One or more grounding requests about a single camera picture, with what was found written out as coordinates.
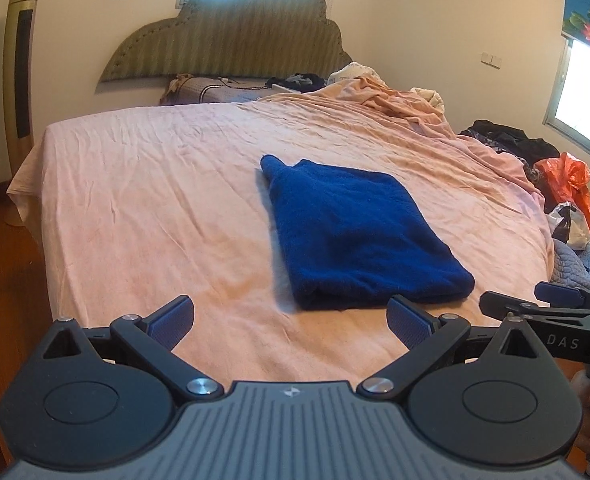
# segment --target wall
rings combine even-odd
[[[362,0],[328,0],[329,16],[354,56],[366,50],[371,12]],[[10,178],[2,104],[2,45],[8,0],[0,0],[0,182]],[[32,50],[32,114],[36,136],[56,121],[117,108],[155,105],[165,81],[97,86],[121,41],[146,23],[175,16],[175,0],[39,0]]]
[[[590,166],[590,155],[542,121],[564,46],[564,0],[378,0],[368,54],[387,84],[440,92],[458,132],[476,119],[543,137]],[[503,58],[500,70],[482,52]]]

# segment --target pink bed sheet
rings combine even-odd
[[[425,100],[366,79],[247,104],[133,108],[48,127],[9,189],[43,244],[54,316],[105,326],[179,294],[195,325],[175,353],[214,378],[349,380],[405,347],[385,310],[295,305],[259,167],[382,171],[475,276],[467,300],[432,308],[473,324],[485,290],[532,299],[552,272],[542,197],[511,155],[457,137]]]

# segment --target tower fan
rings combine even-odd
[[[4,121],[12,176],[33,146],[30,113],[30,48],[37,0],[10,0],[4,35]],[[16,208],[6,215],[21,226]]]

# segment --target folded blue towel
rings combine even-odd
[[[473,276],[432,231],[412,197],[384,173],[262,157],[281,252],[307,309],[467,297]]]

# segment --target upholstered headboard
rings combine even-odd
[[[179,73],[327,78],[350,62],[324,0],[188,0],[176,18],[126,38],[101,81]]]

